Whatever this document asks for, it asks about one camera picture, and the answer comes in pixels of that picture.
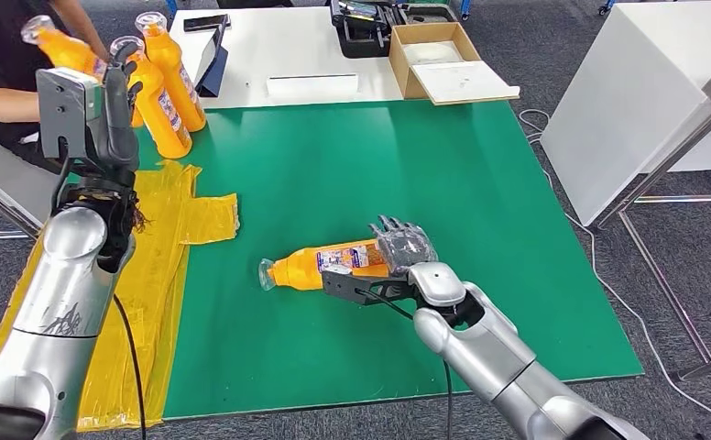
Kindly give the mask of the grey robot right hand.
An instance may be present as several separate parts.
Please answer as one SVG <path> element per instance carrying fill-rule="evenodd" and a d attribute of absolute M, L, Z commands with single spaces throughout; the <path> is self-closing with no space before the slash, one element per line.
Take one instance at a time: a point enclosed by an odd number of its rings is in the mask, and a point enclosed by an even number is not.
<path fill-rule="evenodd" d="M 378 223 L 368 227 L 391 277 L 405 275 L 415 264 L 439 260 L 432 241 L 418 225 L 381 214 Z"/>

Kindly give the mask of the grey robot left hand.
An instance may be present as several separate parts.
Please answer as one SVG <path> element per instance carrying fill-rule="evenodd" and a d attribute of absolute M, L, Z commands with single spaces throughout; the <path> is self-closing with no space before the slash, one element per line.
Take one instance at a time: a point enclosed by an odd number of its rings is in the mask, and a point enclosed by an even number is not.
<path fill-rule="evenodd" d="M 107 133 L 103 161 L 127 172 L 136 171 L 139 165 L 137 136 L 131 120 L 143 84 L 129 85 L 130 76 L 137 70 L 137 63 L 129 57 L 138 49 L 134 40 L 124 43 L 112 56 L 103 79 Z"/>

